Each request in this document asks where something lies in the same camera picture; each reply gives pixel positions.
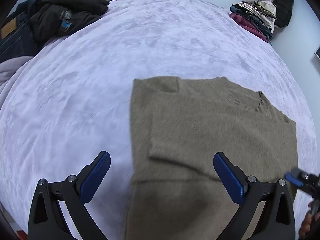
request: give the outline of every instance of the denim jeans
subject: denim jeans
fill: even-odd
[[[16,25],[13,32],[0,39],[0,63],[15,57],[35,56],[39,52],[25,12],[16,17]]]

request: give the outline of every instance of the metal screw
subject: metal screw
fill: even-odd
[[[38,182],[39,185],[42,185],[42,184],[44,184],[44,183],[45,183],[45,179],[41,179],[41,180],[39,180],[39,182]]]
[[[285,181],[284,181],[283,179],[280,179],[280,180],[279,180],[279,184],[280,184],[281,186],[284,186],[284,185],[285,185]]]
[[[68,181],[69,182],[73,182],[73,181],[75,181],[76,180],[76,175],[70,175],[69,177],[68,177]]]
[[[248,177],[248,181],[250,182],[256,182],[257,181],[257,178],[255,176],[249,176]]]

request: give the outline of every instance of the red folded cloth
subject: red folded cloth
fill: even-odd
[[[247,19],[243,18],[241,15],[231,13],[230,17],[238,23],[242,28],[245,30],[251,32],[252,34],[256,35],[260,39],[262,39],[265,42],[268,42],[267,38]]]

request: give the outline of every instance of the dark brown garment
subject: dark brown garment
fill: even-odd
[[[238,208],[212,166],[216,152],[260,181],[297,166],[295,122],[226,78],[135,80],[131,133],[126,240],[216,239]]]

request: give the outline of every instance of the bedspread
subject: bedspread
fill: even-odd
[[[102,19],[46,45],[7,83],[0,106],[0,202],[22,229],[27,231],[40,178],[55,182],[78,174],[105,150],[111,167],[86,208],[108,239],[122,238],[133,174],[132,82],[152,76],[225,76],[263,91],[296,122],[299,167],[315,171],[311,113],[270,44],[208,2],[117,0]],[[297,228],[308,200],[298,192]],[[63,205],[62,210],[80,239]]]

